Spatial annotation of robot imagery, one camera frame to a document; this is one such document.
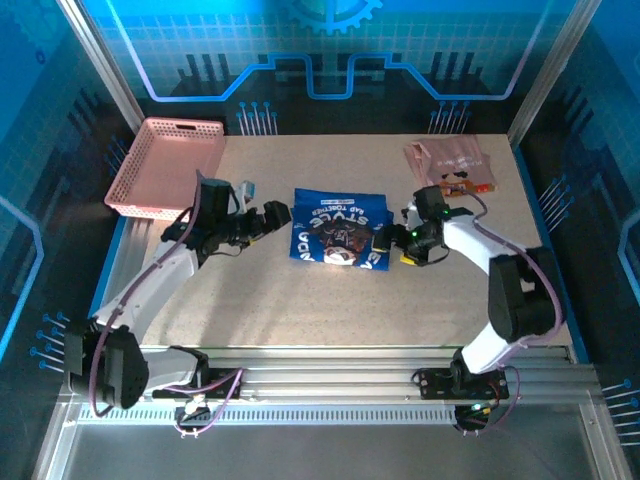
blue snack bag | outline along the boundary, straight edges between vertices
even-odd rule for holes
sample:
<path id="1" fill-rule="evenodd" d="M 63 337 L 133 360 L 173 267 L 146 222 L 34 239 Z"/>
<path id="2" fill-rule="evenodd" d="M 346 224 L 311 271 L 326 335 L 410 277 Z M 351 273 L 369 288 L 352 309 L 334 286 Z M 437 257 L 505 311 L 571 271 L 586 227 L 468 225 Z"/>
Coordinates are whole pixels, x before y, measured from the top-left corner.
<path id="1" fill-rule="evenodd" d="M 371 249 L 374 234 L 393 221 L 384 195 L 296 188 L 291 258 L 389 270 L 389 253 Z"/>

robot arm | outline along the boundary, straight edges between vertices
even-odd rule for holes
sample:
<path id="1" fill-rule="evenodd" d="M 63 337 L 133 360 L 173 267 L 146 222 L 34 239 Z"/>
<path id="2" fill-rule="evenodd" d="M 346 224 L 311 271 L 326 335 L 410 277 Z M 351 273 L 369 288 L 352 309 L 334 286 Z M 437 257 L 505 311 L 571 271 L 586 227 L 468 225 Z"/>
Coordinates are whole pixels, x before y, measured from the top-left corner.
<path id="1" fill-rule="evenodd" d="M 91 363 L 98 339 L 114 312 L 118 315 L 100 352 L 95 389 L 98 401 L 126 409 L 145 392 L 179 385 L 200 388 L 211 383 L 208 358 L 202 352 L 169 347 L 142 353 L 139 344 L 166 301 L 210 256 L 219 253 L 220 245 L 242 250 L 286 225 L 291 215 L 286 205 L 276 201 L 264 205 L 264 214 L 255 208 L 247 210 L 246 203 L 253 196 L 253 185 L 248 182 L 234 191 L 226 182 L 202 179 L 199 191 L 200 208 L 183 243 L 175 246 L 188 228 L 179 218 L 165 230 L 149 263 L 95 313 L 89 325 L 72 322 L 67 329 L 64 370 L 71 391 L 90 394 Z"/>
<path id="2" fill-rule="evenodd" d="M 528 341 L 554 328 L 556 314 L 550 292 L 513 246 L 526 252 L 557 290 L 559 277 L 547 248 L 526 249 L 498 241 L 501 237 L 486 227 L 478 228 L 472 212 L 451 209 L 438 186 L 415 192 L 403 215 L 406 224 L 382 229 L 374 239 L 374 249 L 388 250 L 395 244 L 403 251 L 405 263 L 418 266 L 439 261 L 429 259 L 434 247 L 456 250 L 489 276 L 489 322 L 469 345 L 456 352 L 451 364 L 458 390 L 464 391 L 464 385 L 475 377 L 501 368 L 526 348 Z"/>

small yellow label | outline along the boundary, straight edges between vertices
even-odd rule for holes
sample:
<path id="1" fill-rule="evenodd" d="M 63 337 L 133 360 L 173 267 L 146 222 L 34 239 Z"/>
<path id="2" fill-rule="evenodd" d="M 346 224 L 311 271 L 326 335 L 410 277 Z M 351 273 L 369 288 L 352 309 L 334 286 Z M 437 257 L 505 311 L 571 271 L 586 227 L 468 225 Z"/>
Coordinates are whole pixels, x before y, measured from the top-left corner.
<path id="1" fill-rule="evenodd" d="M 413 265 L 414 267 L 416 266 L 416 262 L 414 262 L 413 260 L 411 260 L 409 257 L 407 257 L 406 255 L 403 255 L 400 258 L 400 261 L 402 263 L 406 263 L 407 265 Z"/>

beige tabletop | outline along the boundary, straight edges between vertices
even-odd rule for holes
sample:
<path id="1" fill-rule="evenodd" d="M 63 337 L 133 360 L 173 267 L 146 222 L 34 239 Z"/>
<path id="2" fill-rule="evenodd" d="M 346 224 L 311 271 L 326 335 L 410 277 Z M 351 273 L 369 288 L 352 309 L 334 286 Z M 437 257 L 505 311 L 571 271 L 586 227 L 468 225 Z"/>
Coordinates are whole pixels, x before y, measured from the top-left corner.
<path id="1" fill-rule="evenodd" d="M 383 193 L 400 210 L 418 188 L 402 147 L 417 135 L 229 137 L 218 178 L 256 184 L 252 205 L 293 202 L 295 188 Z M 540 245 L 505 135 L 480 135 L 498 190 L 483 194 L 483 223 L 511 240 Z M 478 211 L 470 198 L 452 207 Z M 155 222 L 151 252 L 166 223 Z M 213 257 L 176 292 L 149 328 L 147 345 L 464 345 L 487 323 L 487 276 L 452 252 L 438 265 L 388 272 L 289 258 L 291 226 L 238 258 Z M 566 345 L 566 327 L 554 344 Z"/>

pink basket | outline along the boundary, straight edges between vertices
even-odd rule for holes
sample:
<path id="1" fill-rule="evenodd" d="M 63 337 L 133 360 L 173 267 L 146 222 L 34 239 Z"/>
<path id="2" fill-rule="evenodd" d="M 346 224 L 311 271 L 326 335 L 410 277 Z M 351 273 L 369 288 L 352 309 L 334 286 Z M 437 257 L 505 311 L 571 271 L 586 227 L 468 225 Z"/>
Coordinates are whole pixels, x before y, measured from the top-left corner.
<path id="1" fill-rule="evenodd" d="M 104 202 L 125 217 L 175 220 L 193 204 L 196 170 L 215 176 L 224 144 L 220 122 L 149 117 Z"/>

